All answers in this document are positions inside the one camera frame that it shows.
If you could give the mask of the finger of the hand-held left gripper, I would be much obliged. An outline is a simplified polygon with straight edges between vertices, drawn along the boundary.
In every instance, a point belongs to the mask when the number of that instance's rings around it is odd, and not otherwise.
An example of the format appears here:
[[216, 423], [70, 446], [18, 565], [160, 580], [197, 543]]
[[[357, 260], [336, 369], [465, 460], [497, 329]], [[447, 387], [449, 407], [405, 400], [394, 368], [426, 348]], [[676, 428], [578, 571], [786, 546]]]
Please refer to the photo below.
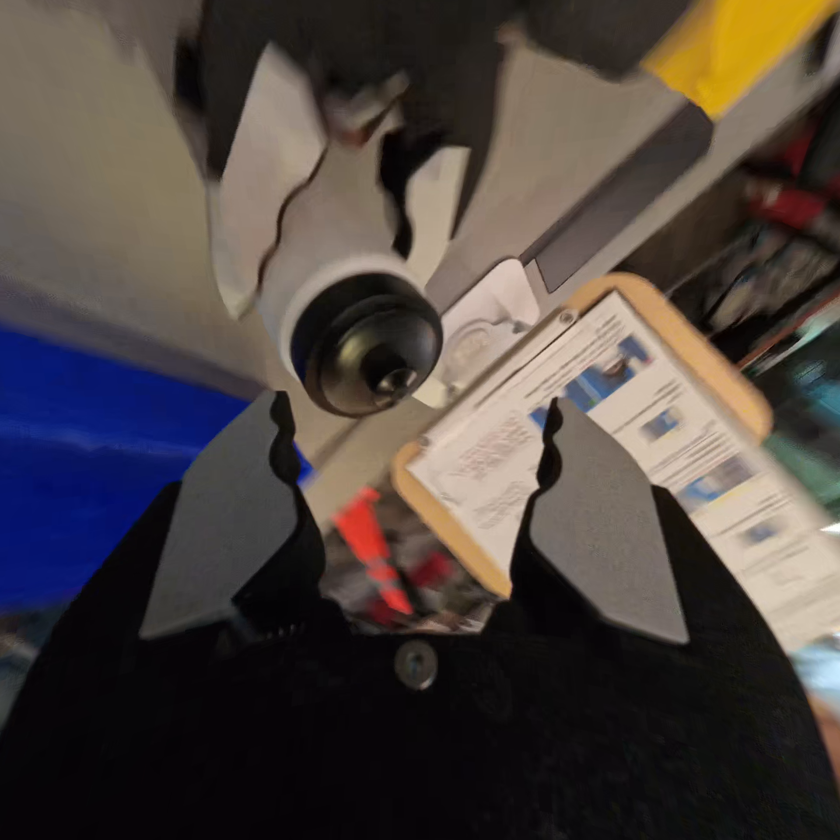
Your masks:
[[430, 279], [455, 230], [470, 149], [432, 133], [411, 141], [403, 131], [381, 142], [380, 184], [392, 212], [392, 247], [414, 279]]
[[208, 241], [232, 319], [256, 302], [284, 203], [312, 178], [328, 146], [308, 76], [274, 45], [259, 58], [224, 171], [208, 185]]

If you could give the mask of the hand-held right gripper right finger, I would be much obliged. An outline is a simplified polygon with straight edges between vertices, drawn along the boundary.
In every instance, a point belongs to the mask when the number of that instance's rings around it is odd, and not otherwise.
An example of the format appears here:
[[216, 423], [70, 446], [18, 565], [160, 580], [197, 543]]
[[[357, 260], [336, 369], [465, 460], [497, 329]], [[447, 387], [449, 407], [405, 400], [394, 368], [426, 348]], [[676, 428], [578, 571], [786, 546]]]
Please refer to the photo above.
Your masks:
[[552, 400], [542, 441], [515, 553], [530, 554], [603, 625], [687, 645], [653, 487], [636, 459], [568, 398]]

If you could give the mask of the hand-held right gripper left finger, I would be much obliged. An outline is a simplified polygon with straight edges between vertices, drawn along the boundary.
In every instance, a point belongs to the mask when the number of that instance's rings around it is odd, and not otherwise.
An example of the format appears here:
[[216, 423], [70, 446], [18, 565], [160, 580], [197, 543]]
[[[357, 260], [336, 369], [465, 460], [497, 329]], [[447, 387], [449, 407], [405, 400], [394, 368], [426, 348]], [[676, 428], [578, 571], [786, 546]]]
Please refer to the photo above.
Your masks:
[[227, 625], [247, 637], [301, 623], [319, 600], [322, 535], [298, 484], [285, 392], [267, 392], [186, 471], [140, 625], [159, 640]]

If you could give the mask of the white plastic bottle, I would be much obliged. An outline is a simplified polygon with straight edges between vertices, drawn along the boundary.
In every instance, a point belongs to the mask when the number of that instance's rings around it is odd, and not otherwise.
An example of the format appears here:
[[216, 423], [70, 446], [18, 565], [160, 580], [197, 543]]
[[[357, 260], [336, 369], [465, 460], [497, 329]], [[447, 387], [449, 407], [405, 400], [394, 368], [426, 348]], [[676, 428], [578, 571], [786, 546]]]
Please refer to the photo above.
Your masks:
[[260, 270], [257, 310], [293, 374], [292, 334], [317, 295], [366, 274], [422, 288], [392, 247], [393, 210], [380, 183], [382, 140], [330, 146], [309, 183], [283, 206], [273, 249]]

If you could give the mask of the blue plastic bin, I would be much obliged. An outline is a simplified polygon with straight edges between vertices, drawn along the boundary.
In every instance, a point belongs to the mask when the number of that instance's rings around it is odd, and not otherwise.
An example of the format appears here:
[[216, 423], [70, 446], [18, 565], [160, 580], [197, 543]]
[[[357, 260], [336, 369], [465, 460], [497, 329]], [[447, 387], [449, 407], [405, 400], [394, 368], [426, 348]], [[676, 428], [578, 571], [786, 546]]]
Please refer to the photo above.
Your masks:
[[2, 328], [2, 614], [63, 602], [249, 402]]

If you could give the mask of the black bottle lid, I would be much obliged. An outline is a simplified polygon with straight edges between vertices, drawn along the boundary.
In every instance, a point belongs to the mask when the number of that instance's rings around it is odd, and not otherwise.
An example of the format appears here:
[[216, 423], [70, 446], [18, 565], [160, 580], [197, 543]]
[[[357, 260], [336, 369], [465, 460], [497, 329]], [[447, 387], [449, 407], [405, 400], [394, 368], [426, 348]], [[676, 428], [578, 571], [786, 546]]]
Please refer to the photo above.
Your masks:
[[336, 416], [382, 413], [425, 383], [444, 346], [440, 317], [409, 280], [381, 272], [321, 291], [290, 334], [292, 370]]

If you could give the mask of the yellow plastic bin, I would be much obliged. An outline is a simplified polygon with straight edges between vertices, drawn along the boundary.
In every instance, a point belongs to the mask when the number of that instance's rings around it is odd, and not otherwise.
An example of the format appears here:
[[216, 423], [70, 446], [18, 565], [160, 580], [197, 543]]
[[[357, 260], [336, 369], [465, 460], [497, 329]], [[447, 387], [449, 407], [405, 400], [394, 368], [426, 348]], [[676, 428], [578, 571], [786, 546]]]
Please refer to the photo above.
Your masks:
[[718, 121], [837, 11], [837, 1], [696, 2], [641, 67]]

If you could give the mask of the white document stand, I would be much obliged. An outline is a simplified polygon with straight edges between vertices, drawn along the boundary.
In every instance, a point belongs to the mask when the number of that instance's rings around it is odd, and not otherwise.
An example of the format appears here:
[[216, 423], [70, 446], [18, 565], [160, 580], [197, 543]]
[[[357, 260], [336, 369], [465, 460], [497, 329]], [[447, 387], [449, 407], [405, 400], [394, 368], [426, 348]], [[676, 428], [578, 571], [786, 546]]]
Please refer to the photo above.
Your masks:
[[523, 264], [501, 261], [443, 314], [440, 356], [413, 398], [431, 408], [447, 406], [518, 343], [539, 316]]

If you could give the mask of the instruction sheet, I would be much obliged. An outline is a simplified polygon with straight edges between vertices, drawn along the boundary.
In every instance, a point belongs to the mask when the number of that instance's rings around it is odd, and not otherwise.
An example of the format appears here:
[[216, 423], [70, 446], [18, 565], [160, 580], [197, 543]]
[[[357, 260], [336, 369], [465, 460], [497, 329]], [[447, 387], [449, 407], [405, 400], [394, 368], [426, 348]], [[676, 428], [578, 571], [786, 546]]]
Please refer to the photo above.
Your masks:
[[395, 469], [404, 500], [489, 592], [538, 488], [542, 433], [563, 414], [563, 475], [534, 513], [534, 545], [581, 571], [613, 623], [680, 644], [676, 590], [658, 555], [651, 487], [668, 490], [786, 652], [838, 630], [837, 541], [823, 514], [750, 443], [617, 293], [535, 340], [429, 432]]

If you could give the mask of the orange traffic cone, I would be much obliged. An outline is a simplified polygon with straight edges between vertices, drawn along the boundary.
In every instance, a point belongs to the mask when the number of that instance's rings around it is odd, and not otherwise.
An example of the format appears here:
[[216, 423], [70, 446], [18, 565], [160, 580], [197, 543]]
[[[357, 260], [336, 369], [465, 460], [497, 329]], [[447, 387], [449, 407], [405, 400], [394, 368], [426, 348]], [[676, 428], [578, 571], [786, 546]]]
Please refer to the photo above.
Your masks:
[[332, 516], [332, 522], [353, 556], [362, 563], [379, 596], [396, 613], [414, 614], [400, 575], [391, 561], [391, 552], [376, 517], [375, 506], [380, 494], [363, 487]]

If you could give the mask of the wooden clipboard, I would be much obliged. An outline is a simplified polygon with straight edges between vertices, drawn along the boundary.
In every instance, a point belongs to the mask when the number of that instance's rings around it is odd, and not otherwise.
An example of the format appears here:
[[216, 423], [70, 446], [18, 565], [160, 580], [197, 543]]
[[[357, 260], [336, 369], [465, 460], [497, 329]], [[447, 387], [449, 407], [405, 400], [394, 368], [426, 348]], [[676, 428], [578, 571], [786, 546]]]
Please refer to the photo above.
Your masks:
[[838, 540], [761, 448], [770, 405], [659, 290], [624, 273], [576, 292], [393, 459], [397, 493], [489, 592], [511, 592], [555, 397], [675, 497], [786, 653], [838, 630]]

